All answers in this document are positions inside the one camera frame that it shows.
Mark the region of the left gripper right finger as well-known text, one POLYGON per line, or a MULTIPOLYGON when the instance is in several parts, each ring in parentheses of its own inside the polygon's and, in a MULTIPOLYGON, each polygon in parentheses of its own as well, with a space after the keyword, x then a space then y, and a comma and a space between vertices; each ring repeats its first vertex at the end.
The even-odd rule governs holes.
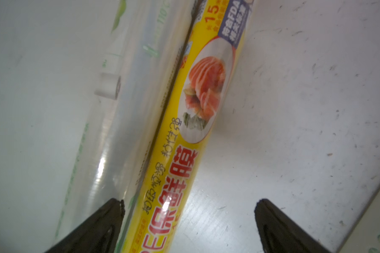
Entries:
POLYGON ((268 199, 257 203, 254 215, 265 253, 329 252, 268 199))

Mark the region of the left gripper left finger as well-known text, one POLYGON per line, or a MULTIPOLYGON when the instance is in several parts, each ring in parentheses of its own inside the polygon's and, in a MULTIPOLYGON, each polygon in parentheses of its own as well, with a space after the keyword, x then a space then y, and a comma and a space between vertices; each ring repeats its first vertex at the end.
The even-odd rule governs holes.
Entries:
POLYGON ((124 201, 112 198, 46 252, 113 253, 124 216, 124 201))

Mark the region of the white perforated plastic basket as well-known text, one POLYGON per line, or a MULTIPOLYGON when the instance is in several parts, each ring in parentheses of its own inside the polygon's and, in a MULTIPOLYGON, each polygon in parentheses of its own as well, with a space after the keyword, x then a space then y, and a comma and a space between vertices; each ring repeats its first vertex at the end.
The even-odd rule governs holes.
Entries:
POLYGON ((380 187, 362 213, 341 253, 380 253, 380 187))

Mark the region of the yellow wrap roll group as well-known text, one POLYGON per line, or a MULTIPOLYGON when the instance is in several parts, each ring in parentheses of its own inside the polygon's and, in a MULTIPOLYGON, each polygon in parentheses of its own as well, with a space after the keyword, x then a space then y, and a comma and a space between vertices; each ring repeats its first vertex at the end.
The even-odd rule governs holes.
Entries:
POLYGON ((203 1, 156 135, 122 253, 166 253, 235 72, 256 1, 203 1))

